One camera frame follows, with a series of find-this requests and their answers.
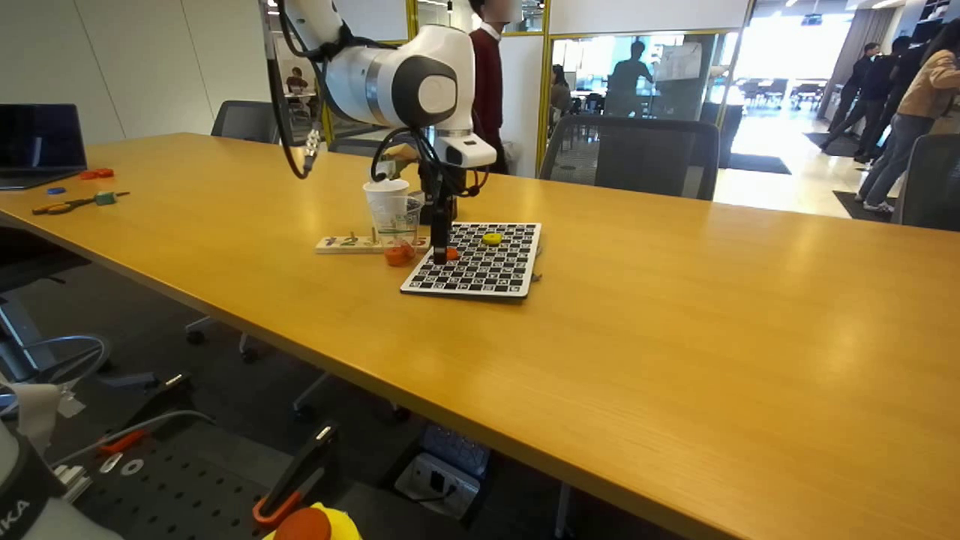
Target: carpet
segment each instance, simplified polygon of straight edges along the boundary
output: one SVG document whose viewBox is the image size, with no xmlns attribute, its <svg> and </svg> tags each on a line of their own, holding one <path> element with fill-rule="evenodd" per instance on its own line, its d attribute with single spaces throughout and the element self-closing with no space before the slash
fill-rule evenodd
<svg viewBox="0 0 960 540">
<path fill-rule="evenodd" d="M 805 133 L 817 147 L 827 139 L 825 133 Z M 825 157 L 858 157 L 858 143 L 862 139 L 858 134 L 843 134 L 837 139 Z"/>
<path fill-rule="evenodd" d="M 756 157 L 756 153 L 730 153 L 724 169 L 740 169 L 740 171 L 766 171 L 766 175 L 789 175 L 783 159 L 778 157 Z"/>
<path fill-rule="evenodd" d="M 851 220 L 890 223 L 887 214 L 868 214 L 864 205 L 858 205 L 858 201 L 851 199 L 851 192 L 833 192 L 833 199 L 843 205 L 843 209 L 845 209 Z"/>
</svg>

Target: black and white checkerboard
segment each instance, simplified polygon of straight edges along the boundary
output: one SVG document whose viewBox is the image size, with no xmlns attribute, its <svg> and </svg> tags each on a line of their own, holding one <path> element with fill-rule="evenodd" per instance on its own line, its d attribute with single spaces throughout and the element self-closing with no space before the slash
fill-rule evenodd
<svg viewBox="0 0 960 540">
<path fill-rule="evenodd" d="M 527 298 L 541 250 L 541 223 L 454 223 L 459 261 L 436 265 L 432 253 L 400 290 L 447 298 Z"/>
</svg>

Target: table top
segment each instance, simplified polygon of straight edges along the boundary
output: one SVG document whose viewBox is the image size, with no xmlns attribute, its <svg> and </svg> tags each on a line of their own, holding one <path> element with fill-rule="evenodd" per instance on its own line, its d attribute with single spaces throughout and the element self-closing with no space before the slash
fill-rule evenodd
<svg viewBox="0 0 960 540">
<path fill-rule="evenodd" d="M 16 223 L 689 536 L 960 531 L 960 237 L 493 178 L 463 220 L 543 223 L 522 302 L 400 295 L 317 255 L 367 230 L 367 159 L 105 143 L 114 207 Z"/>
</svg>

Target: floor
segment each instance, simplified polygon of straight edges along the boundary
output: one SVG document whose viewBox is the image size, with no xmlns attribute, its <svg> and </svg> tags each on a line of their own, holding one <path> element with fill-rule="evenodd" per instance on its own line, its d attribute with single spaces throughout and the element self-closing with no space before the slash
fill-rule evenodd
<svg viewBox="0 0 960 540">
<path fill-rule="evenodd" d="M 845 220 L 833 190 L 855 190 L 862 171 L 851 159 L 827 159 L 805 133 L 819 130 L 806 116 L 750 116 L 740 123 L 735 153 L 779 157 L 793 175 L 724 171 L 718 184 L 719 205 L 771 207 L 793 214 L 823 214 Z M 298 452 L 325 423 L 343 425 L 343 475 L 388 489 L 389 477 L 417 450 L 430 430 L 421 417 L 400 414 L 347 383 L 328 383 L 315 414 L 295 414 L 290 395 L 317 377 L 315 369 L 268 354 L 262 360 L 238 358 L 238 332 L 214 327 L 204 344 L 186 344 L 184 324 L 194 319 L 186 307 L 154 295 L 103 267 L 78 267 L 62 282 L 34 282 L 19 290 L 45 336 L 98 332 L 110 351 L 114 374 L 154 369 L 156 374 L 186 372 L 194 394 L 193 405 L 256 444 L 280 452 Z M 132 405 L 145 398 L 134 389 L 105 389 L 84 383 L 88 412 L 60 423 L 55 450 L 70 450 L 114 430 Z M 493 455 L 483 495 L 463 534 L 472 540 L 546 540 L 555 536 L 559 479 L 519 462 Z M 662 540 L 671 536 L 643 518 L 634 518 L 602 500 L 576 495 L 569 510 L 573 536 L 597 540 Z"/>
</svg>

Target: laptop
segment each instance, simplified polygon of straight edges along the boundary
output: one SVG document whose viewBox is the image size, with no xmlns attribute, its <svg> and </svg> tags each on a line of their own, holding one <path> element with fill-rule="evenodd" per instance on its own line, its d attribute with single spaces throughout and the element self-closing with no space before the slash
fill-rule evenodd
<svg viewBox="0 0 960 540">
<path fill-rule="evenodd" d="M 88 169 L 75 106 L 0 102 L 0 192 L 34 190 Z"/>
</svg>

